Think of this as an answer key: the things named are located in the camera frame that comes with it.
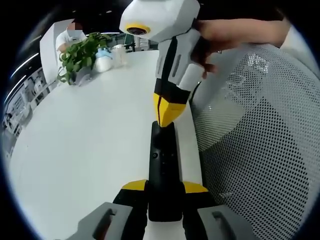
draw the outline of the gray mesh fabric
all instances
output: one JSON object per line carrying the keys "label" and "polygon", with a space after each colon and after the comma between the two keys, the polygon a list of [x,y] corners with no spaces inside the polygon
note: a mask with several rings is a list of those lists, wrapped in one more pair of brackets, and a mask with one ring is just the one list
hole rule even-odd
{"label": "gray mesh fabric", "polygon": [[320,188],[320,81],[270,45],[225,55],[191,105],[206,187],[260,239],[290,239]]}

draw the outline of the person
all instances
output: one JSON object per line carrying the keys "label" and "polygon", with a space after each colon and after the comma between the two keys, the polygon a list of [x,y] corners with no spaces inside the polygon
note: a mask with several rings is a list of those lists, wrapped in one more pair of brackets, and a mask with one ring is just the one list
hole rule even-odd
{"label": "person", "polygon": [[67,48],[72,46],[73,44],[80,43],[86,39],[87,37],[83,32],[83,28],[78,22],[70,23],[67,26],[66,30],[64,30],[57,36],[55,41],[55,48],[57,52],[56,58],[58,69],[62,67],[62,62],[59,59],[60,54],[65,53]]}
{"label": "person", "polygon": [[312,52],[300,33],[287,19],[282,21],[244,18],[200,20],[196,23],[196,28],[201,36],[209,41],[208,51],[198,60],[204,67],[203,78],[207,77],[207,73],[218,71],[215,65],[207,63],[212,53],[233,49],[243,43],[271,44],[281,48],[320,77],[320,70]]}

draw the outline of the round table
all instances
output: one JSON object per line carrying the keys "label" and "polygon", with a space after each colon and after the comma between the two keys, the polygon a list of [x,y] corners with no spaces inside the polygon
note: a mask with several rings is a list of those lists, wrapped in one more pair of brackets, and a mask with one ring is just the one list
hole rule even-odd
{"label": "round table", "polygon": [[[62,84],[35,109],[16,141],[9,178],[17,203],[41,238],[68,238],[79,220],[112,203],[123,185],[148,178],[158,56],[158,51],[128,53],[126,67],[83,86]],[[201,184],[189,105],[175,127],[182,179]],[[184,239],[181,222],[149,222],[144,239],[173,235]]]}

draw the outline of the wall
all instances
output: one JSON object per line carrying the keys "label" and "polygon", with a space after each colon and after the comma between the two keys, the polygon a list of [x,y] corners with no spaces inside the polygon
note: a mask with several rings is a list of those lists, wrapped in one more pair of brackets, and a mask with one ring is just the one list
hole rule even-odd
{"label": "wall", "polygon": [[74,19],[68,19],[55,22],[40,40],[40,58],[43,74],[47,83],[53,82],[58,74],[56,52],[57,36],[63,32],[73,20]]}

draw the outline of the green leaves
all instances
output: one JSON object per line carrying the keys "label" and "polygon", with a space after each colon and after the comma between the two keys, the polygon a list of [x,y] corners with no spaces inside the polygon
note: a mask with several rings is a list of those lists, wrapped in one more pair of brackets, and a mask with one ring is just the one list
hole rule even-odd
{"label": "green leaves", "polygon": [[76,77],[76,73],[84,67],[94,66],[96,53],[98,48],[107,47],[110,37],[99,32],[91,33],[86,40],[73,44],[66,49],[65,53],[61,53],[59,60],[65,68],[64,75],[58,75],[57,79],[61,82],[71,83],[71,80]]}

